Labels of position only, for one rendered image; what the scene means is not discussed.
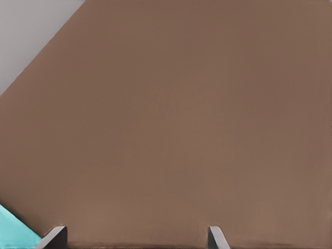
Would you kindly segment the pale blue-green tray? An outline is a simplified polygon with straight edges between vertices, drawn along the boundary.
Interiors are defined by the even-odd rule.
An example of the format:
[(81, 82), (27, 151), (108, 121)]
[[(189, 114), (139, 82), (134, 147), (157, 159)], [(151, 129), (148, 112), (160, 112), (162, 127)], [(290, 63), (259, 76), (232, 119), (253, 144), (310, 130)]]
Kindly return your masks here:
[(0, 204), (0, 249), (33, 249), (41, 237)]

